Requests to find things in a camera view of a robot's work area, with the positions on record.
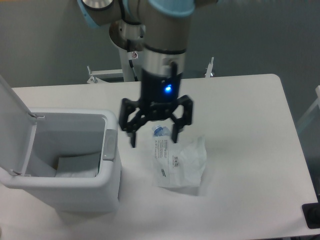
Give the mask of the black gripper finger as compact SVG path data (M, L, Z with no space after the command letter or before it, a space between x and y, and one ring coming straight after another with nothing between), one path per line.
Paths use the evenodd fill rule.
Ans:
M149 110L148 101L133 101L128 98L121 100L118 123L121 130L127 133L133 148L136 147L137 131L150 120Z
M174 111L182 106L183 112L180 118L177 118ZM178 135L183 131L184 126L190 126L193 121L193 100L188 95L183 95L171 103L170 119L173 121L171 140L174 143L178 142Z

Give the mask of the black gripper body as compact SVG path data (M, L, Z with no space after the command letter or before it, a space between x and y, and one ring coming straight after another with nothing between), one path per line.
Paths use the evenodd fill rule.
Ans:
M142 69L141 90L138 100L138 116L140 123L178 118L174 111L181 104L179 96L181 74L178 73L178 64L170 62L168 75L151 73Z

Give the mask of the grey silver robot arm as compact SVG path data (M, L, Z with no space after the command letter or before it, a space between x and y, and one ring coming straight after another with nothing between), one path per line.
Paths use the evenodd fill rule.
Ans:
M188 36L193 13L211 5L210 0L80 0L78 6L87 23L103 26L121 21L144 27L142 33L118 30L130 46L141 40L144 60L141 66L140 97L121 101L119 126L136 144L136 134L149 121L173 121L171 139L192 124L193 101L179 95L184 72Z

